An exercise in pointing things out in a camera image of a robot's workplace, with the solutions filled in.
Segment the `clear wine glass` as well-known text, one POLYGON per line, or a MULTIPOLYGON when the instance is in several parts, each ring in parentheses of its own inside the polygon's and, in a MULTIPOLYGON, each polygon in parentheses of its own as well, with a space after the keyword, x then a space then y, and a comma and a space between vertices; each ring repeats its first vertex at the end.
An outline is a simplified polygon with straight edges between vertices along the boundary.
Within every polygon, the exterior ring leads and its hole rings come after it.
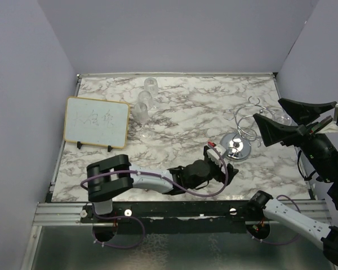
POLYGON ((158 105, 155 102, 152 94, 148 91, 141 91, 138 95, 138 101, 144 103, 148 110, 158 110, 158 105))
POLYGON ((279 124, 283 124, 283 125, 287 125, 287 126, 290 126, 292 124, 292 119, 284 111, 275 112, 274 113, 274 121, 279 123, 279 124))
POLYGON ((139 135, 145 139, 150 138, 152 136, 152 131, 146 126, 147 122, 149 121, 147 105, 142 102, 138 102, 134 106, 134 116, 141 125, 139 135))
POLYGON ((155 78, 146 78, 144 80, 144 90, 148 91, 152 96, 158 94, 158 82, 155 78))

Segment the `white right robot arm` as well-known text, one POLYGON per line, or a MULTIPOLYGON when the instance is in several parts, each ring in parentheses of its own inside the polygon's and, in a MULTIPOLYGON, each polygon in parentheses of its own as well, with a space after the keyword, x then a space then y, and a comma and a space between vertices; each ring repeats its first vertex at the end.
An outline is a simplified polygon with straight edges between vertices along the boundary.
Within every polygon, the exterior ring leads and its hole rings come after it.
MULTIPOLYGON (((296 125, 280 124, 254 114, 264 145, 298 147, 318 174, 317 181, 331 184, 327 193, 338 210, 338 150, 325 134, 331 123, 338 128, 338 103, 304 103, 287 98, 278 102, 296 125)), ((257 191, 249 200, 247 212, 254 220, 265 217, 299 233, 338 267, 338 227, 310 219, 264 191, 257 191)))

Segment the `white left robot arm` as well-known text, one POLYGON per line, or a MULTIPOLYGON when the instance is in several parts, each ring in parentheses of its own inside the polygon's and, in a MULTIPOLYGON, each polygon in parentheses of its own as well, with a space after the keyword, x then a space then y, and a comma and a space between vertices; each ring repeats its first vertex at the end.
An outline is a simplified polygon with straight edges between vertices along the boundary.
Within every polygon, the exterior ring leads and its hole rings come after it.
POLYGON ((225 153, 222 146, 209 143, 203 148, 202 160, 166 170, 144 169, 131 163, 128 155, 120 154, 88 165, 87 178, 80 186, 87 191, 88 200, 94 206, 94 216, 107 222, 113 215, 113 198, 132 188, 168 196, 188 193, 202 197, 199 190, 214 179, 223 186, 208 197, 222 193, 239 172, 225 162, 225 153))

